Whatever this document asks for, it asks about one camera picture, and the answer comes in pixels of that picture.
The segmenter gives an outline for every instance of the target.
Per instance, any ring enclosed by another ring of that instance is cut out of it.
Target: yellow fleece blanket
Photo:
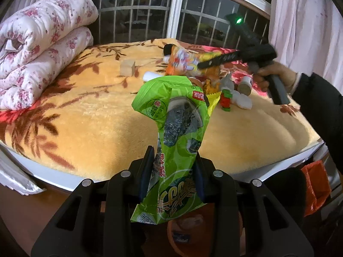
[[[32,107],[0,112],[0,140],[44,166],[98,180],[109,179],[157,144],[155,122],[131,103],[146,71],[164,73],[163,46],[201,46],[156,39],[94,46],[66,67]],[[120,62],[134,59],[135,75],[123,77]],[[216,168],[237,173],[290,157],[319,136],[297,105],[273,105],[257,92],[251,110],[218,105],[200,155]]]

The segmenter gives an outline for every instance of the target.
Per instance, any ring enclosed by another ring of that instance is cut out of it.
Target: folded quilt
[[[32,106],[61,70],[91,45],[93,37],[89,29],[77,28],[30,63],[0,79],[0,109],[19,110]]]
[[[91,0],[40,0],[16,12],[0,24],[0,78],[98,15]]]

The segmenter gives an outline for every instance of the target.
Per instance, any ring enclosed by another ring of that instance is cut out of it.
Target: black sleeve
[[[293,99],[300,112],[326,143],[343,174],[343,102],[340,92],[317,74],[301,75]]]

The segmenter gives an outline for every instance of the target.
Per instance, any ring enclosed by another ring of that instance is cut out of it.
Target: nori image
[[[187,140],[187,150],[190,153],[197,153],[201,146],[201,141],[198,141],[194,138]]]
[[[168,108],[166,122],[164,124],[163,144],[172,147],[175,146],[179,136],[187,133],[197,132],[202,127],[202,119],[196,106],[188,98],[174,99],[176,105]]]
[[[162,148],[158,147],[157,148],[157,153],[155,155],[154,163],[153,163],[153,169],[158,173],[159,168],[161,165],[161,153],[162,153]]]

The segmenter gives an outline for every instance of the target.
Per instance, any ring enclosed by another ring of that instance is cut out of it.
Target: colorful snack bag
[[[147,196],[131,221],[159,224],[203,205],[192,165],[220,93],[209,107],[204,96],[185,76],[155,78],[140,88],[132,107],[156,121],[158,145]]]
[[[207,53],[191,53],[182,47],[173,45],[171,48],[171,55],[169,58],[169,65],[166,69],[166,75],[185,75],[185,76],[199,76],[217,82],[219,80],[220,67],[214,66],[206,69],[198,69],[198,63],[208,61],[216,56],[222,54],[221,52],[207,52]]]

